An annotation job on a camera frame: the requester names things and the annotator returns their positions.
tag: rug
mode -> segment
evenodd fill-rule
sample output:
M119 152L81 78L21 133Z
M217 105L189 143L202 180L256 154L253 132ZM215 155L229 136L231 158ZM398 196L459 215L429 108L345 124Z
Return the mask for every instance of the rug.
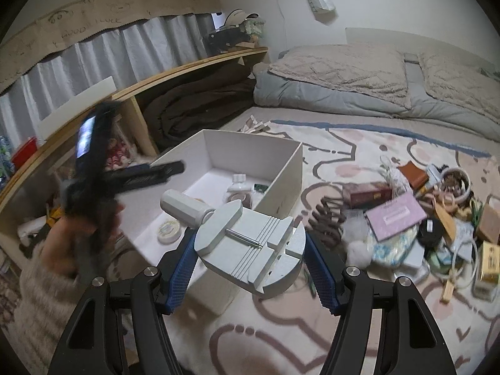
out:
M273 122L264 134L303 142L302 195L291 215L307 221L324 195L339 196L342 183L383 180L381 155L394 165L412 160L461 166L472 179L472 190L500 210L500 167L492 157L455 145L402 135L336 128L333 125L288 125ZM370 268L375 278L389 272ZM451 352L457 373L470 374L500 332L500 298L493 303L472 296L470 288L455 291L448 305L439 303L442 285L429 276L418 285ZM333 340L338 317L313 298L301 274L284 294L259 301L241 290L226 312L217 317L188 297L165 318L169 337L181 364L203 375L292 375L320 372ZM373 373L381 312L373 311L362 373Z

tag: brown blanket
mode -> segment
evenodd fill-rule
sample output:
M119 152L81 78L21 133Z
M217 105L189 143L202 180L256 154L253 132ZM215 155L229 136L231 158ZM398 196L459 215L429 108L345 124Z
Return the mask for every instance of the brown blanket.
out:
M254 105L251 70L228 63L200 80L154 99L144 118L159 150L179 144L203 128L219 128Z

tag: leather wallet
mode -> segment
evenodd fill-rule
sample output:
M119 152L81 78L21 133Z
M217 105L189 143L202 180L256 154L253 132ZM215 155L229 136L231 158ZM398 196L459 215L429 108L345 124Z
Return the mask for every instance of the leather wallet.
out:
M397 168L408 179L409 185L413 190L420 189L429 180L426 171L416 167L412 161Z

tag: pink box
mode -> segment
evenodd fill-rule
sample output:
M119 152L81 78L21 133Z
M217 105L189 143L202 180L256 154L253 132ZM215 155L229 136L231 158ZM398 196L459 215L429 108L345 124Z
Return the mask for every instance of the pink box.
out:
M366 215L379 242L403 232L427 217L410 192L368 210Z

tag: cable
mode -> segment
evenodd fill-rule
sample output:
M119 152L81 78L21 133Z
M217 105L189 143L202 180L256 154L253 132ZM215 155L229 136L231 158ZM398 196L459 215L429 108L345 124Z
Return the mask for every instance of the cable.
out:
M468 244L468 243L472 243L474 253L476 254L476 258L474 259L474 269L472 270L471 277L465 283L458 285L458 283L457 283L458 274L455 274L455 263L457 261L457 254L458 254L458 251L460 250L460 248L462 248L463 245ZM478 256L479 256L478 246L476 245L476 242L472 238L467 239L465 241L462 241L461 244L457 247L457 249L453 252L452 268L450 270L450 272L451 272L450 279L453 282L455 289L464 289L471 284L472 280L476 276L476 271L478 270Z
M279 4L279 0L276 0L276 5L278 6L279 14L283 18L283 36L284 36L284 46L285 50L288 49L288 41L287 41L287 22L284 18L283 10L281 5Z
M476 258L474 259L474 269L472 270L471 277L465 283L458 284L457 280L458 280L458 277L460 276L460 274L463 272L463 265L455 273L455 265L457 263L457 254L458 254L458 251L460 250L460 248L462 248L462 246L464 246L465 244L468 244L468 243L472 243L472 248L474 249L474 254L476 255ZM453 252L452 267L449 269L450 274L443 275L441 273L432 271L432 269L431 269L431 272L438 279L451 280L453 282L453 286L455 287L455 289L464 289L471 284L472 280L476 276L476 271L478 270L478 256L479 256L478 246L476 245L476 242L474 241L474 239L473 238L466 239L465 241L462 241L461 244L458 246L458 248Z

